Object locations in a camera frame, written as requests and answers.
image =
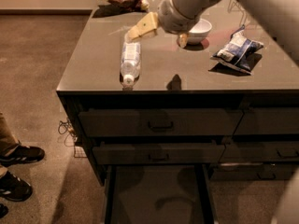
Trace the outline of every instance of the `concrete floor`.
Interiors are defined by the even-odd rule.
[[[0,223],[100,223],[104,188],[73,141],[58,133],[66,114],[56,87],[88,16],[0,16],[0,110],[25,144],[45,149],[35,164],[9,171],[33,185],[23,203],[0,203]],[[284,181],[212,182],[220,224],[271,223]]]

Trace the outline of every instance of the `white bowl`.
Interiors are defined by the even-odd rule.
[[[209,21],[205,19],[200,19],[199,22],[197,22],[189,31],[187,43],[191,45],[199,44],[202,40],[204,40],[207,37],[211,29],[212,24]]]

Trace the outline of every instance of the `black shoe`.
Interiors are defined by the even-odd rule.
[[[22,202],[32,194],[30,184],[12,175],[9,171],[0,178],[0,196],[13,202]]]
[[[0,163],[3,166],[20,163],[32,163],[41,161],[45,156],[45,151],[40,147],[18,146],[16,150],[7,157],[0,156]]]
[[[7,213],[8,213],[7,206],[4,206],[3,204],[0,203],[0,218],[5,216]]]

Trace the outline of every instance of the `bottle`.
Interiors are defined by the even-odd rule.
[[[123,86],[133,87],[135,81],[139,78],[141,68],[140,55],[140,42],[123,42],[121,55],[121,76],[123,78]]]

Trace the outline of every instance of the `gray tabletop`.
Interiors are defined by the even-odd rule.
[[[161,0],[149,0],[155,11]],[[122,91],[120,83],[123,36],[145,13],[121,13],[108,3],[99,3],[91,15],[57,91]],[[140,79],[134,91],[167,91],[178,75],[182,91],[299,91],[299,64],[269,37],[264,29],[234,0],[223,0],[209,8],[202,18],[213,29],[201,46],[178,46],[177,36],[166,34],[143,39]],[[245,36],[264,43],[249,58],[252,75],[244,76],[210,60],[229,42],[242,23]]]

